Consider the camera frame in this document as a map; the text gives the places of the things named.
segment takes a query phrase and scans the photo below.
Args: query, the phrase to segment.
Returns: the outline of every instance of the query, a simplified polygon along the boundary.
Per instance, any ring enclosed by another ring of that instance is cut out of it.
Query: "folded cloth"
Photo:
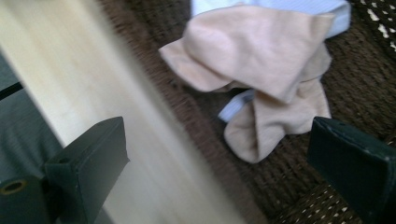
[[[315,116],[330,117],[319,78],[300,83],[289,104],[256,91],[253,101],[228,123],[224,137],[236,156],[256,163],[267,157],[285,134],[309,132]]]
[[[226,7],[192,18],[183,37],[160,53],[199,91],[255,89],[253,101],[231,119],[224,135],[238,157],[258,162],[285,134],[308,132],[314,116],[330,116],[319,79],[331,62],[323,40],[332,19]]]
[[[183,37],[160,53],[199,91],[214,91],[236,80],[287,103],[332,19],[332,14],[226,7],[194,17]]]
[[[333,13],[335,19],[332,28],[326,34],[326,38],[343,33],[349,28],[350,24],[351,7],[346,0],[192,0],[191,16],[193,17],[213,9],[232,7],[238,4],[299,11],[311,15]]]

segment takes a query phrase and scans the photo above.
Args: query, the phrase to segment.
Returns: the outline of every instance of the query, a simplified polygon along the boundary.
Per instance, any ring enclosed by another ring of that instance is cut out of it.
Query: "gray fabric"
[[[61,148],[25,90],[0,101],[0,181],[43,177],[43,164]]]
[[[6,59],[0,53],[0,91],[17,83],[18,79],[14,76]]]

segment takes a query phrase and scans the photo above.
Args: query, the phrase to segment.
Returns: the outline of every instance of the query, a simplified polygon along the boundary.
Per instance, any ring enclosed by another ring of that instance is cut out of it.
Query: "light wood plank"
[[[0,45],[63,146],[123,116],[131,162],[106,200],[116,223],[244,223],[92,0],[3,0]]]

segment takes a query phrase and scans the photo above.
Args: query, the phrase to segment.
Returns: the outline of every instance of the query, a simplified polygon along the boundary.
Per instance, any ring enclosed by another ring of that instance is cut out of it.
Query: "beige cloth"
[[[330,116],[319,78],[331,62],[323,40],[332,20],[333,14],[227,7],[194,17],[160,53],[198,91],[256,90],[225,138],[238,157],[258,162],[285,134],[306,133],[314,116]]]

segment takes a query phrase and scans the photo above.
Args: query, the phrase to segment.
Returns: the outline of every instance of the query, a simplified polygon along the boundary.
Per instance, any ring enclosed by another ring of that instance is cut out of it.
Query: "brown woven basket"
[[[264,161],[245,163],[225,144],[224,124],[217,119],[237,91],[200,93],[177,84],[158,48],[181,37],[189,0],[98,1],[248,223],[263,223],[265,217],[273,223],[361,223],[306,163],[309,133],[287,136]],[[326,42],[333,61],[322,83],[332,116],[395,144],[396,4],[350,2],[350,29]]]

